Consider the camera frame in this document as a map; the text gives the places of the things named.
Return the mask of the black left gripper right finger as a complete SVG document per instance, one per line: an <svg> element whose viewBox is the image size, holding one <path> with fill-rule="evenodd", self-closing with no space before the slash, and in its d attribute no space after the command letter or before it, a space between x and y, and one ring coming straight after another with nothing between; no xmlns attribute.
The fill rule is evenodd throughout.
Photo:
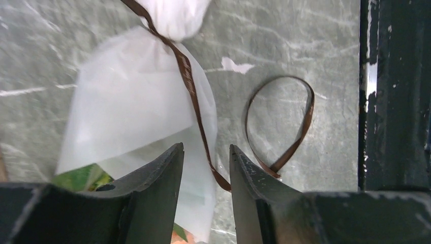
<svg viewBox="0 0 431 244"><path fill-rule="evenodd" d="M430 190L300 192L230 145L238 243L430 243Z"/></svg>

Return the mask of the pink flower bouquet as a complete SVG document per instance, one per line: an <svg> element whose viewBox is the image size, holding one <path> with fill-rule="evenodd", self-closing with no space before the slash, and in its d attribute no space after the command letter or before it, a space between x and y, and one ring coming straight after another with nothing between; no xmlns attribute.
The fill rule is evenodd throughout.
<svg viewBox="0 0 431 244"><path fill-rule="evenodd" d="M95 191L97 188L114 181L99 165L91 164L56 175L52 183L72 192ZM171 243L196 243L187 230L174 223Z"/></svg>

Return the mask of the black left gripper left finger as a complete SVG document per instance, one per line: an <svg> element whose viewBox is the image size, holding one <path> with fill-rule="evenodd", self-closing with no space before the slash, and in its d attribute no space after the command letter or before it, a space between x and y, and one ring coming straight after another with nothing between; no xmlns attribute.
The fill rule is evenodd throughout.
<svg viewBox="0 0 431 244"><path fill-rule="evenodd" d="M1 243L169 243L183 169L177 143L91 192L1 183Z"/></svg>

